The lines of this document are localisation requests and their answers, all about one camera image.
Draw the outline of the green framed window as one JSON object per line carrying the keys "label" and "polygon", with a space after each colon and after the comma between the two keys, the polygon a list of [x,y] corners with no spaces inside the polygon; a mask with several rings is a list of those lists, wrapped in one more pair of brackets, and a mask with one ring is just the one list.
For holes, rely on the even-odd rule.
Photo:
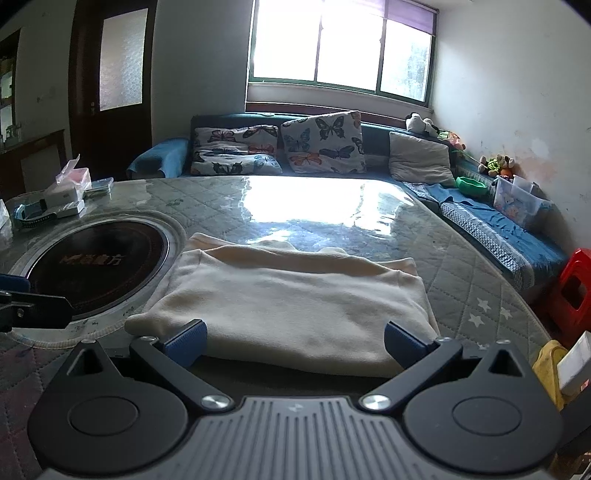
{"label": "green framed window", "polygon": [[426,105],[437,17],[418,1],[257,1],[249,80]]}

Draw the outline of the green plastic bowl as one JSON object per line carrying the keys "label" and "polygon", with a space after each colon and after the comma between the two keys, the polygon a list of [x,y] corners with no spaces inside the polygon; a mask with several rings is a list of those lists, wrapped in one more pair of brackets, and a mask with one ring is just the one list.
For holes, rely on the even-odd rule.
{"label": "green plastic bowl", "polygon": [[485,183],[470,177],[459,176],[455,184],[463,195],[470,198],[483,198],[488,193],[488,186]]}

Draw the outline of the blue sofa blanket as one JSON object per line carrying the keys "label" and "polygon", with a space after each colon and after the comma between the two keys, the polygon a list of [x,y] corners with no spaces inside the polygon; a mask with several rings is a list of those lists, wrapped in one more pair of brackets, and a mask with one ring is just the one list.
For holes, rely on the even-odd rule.
{"label": "blue sofa blanket", "polygon": [[547,237],[526,231],[457,188],[424,183],[409,183],[407,187],[485,254],[519,291],[548,282],[567,263],[567,255]]}

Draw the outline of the red plastic stool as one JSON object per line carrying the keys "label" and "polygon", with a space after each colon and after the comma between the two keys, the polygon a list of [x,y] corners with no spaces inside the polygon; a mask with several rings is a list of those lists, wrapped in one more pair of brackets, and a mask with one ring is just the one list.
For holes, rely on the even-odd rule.
{"label": "red plastic stool", "polygon": [[552,287],[546,306],[564,344],[590,330],[591,256],[577,249]]}

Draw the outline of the dark wooden door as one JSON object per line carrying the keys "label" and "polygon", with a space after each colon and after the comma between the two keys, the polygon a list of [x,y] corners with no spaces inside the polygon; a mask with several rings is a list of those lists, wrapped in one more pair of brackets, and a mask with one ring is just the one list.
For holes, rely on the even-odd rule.
{"label": "dark wooden door", "polygon": [[69,50],[72,153],[91,178],[126,178],[152,145],[151,63],[157,3],[78,1]]}

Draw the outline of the cream sweatshirt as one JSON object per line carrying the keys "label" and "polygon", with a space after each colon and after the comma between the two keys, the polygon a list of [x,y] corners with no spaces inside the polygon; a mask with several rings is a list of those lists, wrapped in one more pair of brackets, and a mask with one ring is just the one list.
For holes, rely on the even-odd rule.
{"label": "cream sweatshirt", "polygon": [[200,233],[124,328],[164,339],[193,319],[207,327],[208,356],[332,375],[401,372],[384,345],[388,322],[422,340],[440,335],[411,258],[377,263],[338,247],[304,252]]}

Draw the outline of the pink green plush toy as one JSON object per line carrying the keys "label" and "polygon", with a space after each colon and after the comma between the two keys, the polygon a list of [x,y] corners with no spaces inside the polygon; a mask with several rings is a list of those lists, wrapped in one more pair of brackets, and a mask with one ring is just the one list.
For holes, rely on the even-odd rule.
{"label": "pink green plush toy", "polygon": [[442,141],[448,142],[453,148],[458,150],[465,150],[466,144],[462,138],[453,131],[441,130],[438,138]]}

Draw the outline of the panda plush toy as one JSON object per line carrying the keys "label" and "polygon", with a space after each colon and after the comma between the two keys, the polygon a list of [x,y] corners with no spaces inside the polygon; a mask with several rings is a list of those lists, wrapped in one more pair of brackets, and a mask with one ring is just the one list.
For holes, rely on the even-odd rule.
{"label": "panda plush toy", "polygon": [[439,136],[440,130],[430,118],[423,118],[419,113],[412,112],[405,119],[406,129],[414,134],[427,135],[433,138]]}

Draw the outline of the green transparent flat case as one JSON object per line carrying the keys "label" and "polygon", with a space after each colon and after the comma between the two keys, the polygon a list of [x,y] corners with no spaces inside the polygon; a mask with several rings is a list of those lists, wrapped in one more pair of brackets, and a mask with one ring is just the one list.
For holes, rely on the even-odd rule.
{"label": "green transparent flat case", "polygon": [[114,179],[112,177],[92,181],[84,191],[85,198],[107,195],[111,192]]}

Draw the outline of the clear plastic storage box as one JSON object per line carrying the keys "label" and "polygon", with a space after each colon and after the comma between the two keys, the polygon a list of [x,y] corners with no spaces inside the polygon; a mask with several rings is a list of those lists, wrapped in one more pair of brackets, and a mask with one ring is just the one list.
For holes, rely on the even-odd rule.
{"label": "clear plastic storage box", "polygon": [[512,182],[499,177],[493,206],[529,232],[540,232],[553,207],[547,199],[532,193],[534,184],[516,176]]}

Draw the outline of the soft tissue pack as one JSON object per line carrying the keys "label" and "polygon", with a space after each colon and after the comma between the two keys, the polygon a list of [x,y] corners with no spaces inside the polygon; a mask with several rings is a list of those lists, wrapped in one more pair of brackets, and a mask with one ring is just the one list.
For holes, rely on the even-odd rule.
{"label": "soft tissue pack", "polygon": [[7,207],[2,199],[0,199],[0,229],[10,220],[10,215]]}

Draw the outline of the yellow cloth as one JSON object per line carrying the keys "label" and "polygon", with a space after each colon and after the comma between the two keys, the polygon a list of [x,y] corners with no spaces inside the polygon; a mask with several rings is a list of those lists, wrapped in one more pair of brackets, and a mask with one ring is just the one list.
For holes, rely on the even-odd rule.
{"label": "yellow cloth", "polygon": [[557,340],[550,340],[539,351],[533,364],[533,371],[559,411],[565,406],[558,378],[558,363],[566,356],[568,350]]}

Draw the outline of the colourful plush toys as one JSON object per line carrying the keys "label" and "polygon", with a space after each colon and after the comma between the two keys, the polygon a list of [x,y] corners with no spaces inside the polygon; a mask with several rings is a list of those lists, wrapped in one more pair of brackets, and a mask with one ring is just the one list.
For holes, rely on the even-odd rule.
{"label": "colourful plush toys", "polygon": [[492,178],[501,177],[512,181],[514,178],[515,159],[503,154],[495,157],[482,156],[478,163],[478,172]]}

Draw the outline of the grey plain cushion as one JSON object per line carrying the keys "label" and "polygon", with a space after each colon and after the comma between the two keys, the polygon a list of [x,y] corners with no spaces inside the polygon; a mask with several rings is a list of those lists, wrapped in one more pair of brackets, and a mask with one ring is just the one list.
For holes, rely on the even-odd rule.
{"label": "grey plain cushion", "polygon": [[398,181],[453,187],[449,147],[425,138],[391,131],[389,170]]}

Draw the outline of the blue sofa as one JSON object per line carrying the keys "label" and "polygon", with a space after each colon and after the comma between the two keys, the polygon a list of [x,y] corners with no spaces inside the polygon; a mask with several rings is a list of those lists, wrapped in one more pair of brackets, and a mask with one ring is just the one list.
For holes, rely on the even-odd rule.
{"label": "blue sofa", "polygon": [[[161,141],[139,155],[129,165],[126,175],[128,179],[177,178],[189,175],[189,160],[192,158],[192,146],[190,145],[192,145],[193,142],[193,130],[197,127],[221,127],[230,129],[269,124],[280,128],[280,124],[285,121],[301,118],[304,117],[252,112],[231,115],[193,116],[190,122],[190,140],[173,138]],[[400,186],[408,195],[421,201],[411,189],[407,187],[408,182],[401,182],[391,177],[387,167],[390,157],[388,155],[382,155],[390,153],[390,147],[387,140],[388,134],[391,131],[403,134],[406,133],[400,128],[387,127],[372,123],[362,123],[362,131],[363,149],[366,151],[366,160],[368,163],[367,173],[361,174],[360,178],[365,176],[370,179],[389,181]],[[446,141],[431,141],[446,144],[449,147],[452,171],[467,172],[465,174],[467,177],[468,173],[470,173],[470,175],[474,173],[468,168],[468,160],[462,156],[463,154],[461,155],[459,153],[459,150],[453,148]],[[538,287],[543,288],[548,282],[520,292],[530,292],[530,290],[533,291]]]}

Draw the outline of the black induction cooktop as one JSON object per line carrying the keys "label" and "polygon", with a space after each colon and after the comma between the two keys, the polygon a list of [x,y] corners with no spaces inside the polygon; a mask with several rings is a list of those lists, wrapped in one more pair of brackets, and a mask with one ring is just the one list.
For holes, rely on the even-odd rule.
{"label": "black induction cooktop", "polygon": [[99,222],[66,235],[27,271],[36,294],[66,298],[72,318],[100,314],[130,298],[161,269],[169,240],[138,220]]}

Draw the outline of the lying butterfly pillow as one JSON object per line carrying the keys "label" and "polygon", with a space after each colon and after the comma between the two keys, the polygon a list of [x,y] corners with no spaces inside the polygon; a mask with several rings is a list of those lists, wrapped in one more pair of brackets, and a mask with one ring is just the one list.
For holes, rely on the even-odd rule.
{"label": "lying butterfly pillow", "polygon": [[273,125],[193,130],[193,176],[281,175],[276,159],[279,129]]}

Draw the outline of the dark wooden cabinet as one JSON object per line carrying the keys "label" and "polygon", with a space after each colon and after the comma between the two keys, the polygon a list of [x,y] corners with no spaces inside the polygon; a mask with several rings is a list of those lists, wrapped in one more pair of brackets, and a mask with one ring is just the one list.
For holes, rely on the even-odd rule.
{"label": "dark wooden cabinet", "polygon": [[47,33],[21,27],[16,51],[14,118],[21,140],[1,154],[1,197],[43,190],[71,153],[66,28]]}

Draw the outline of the pink white tissue box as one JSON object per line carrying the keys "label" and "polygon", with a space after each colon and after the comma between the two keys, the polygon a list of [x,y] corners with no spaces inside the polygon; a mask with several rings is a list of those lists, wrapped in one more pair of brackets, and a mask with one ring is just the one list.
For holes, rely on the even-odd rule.
{"label": "pink white tissue box", "polygon": [[55,181],[43,192],[43,200],[48,208],[59,207],[83,198],[91,185],[88,168],[78,168],[80,156],[69,160],[55,176]]}

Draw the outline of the upright butterfly pillow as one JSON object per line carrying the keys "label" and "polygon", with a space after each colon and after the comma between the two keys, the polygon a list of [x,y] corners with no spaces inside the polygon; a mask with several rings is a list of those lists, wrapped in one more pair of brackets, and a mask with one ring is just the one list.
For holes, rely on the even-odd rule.
{"label": "upright butterfly pillow", "polygon": [[308,116],[280,126],[283,150],[297,174],[367,172],[358,110]]}

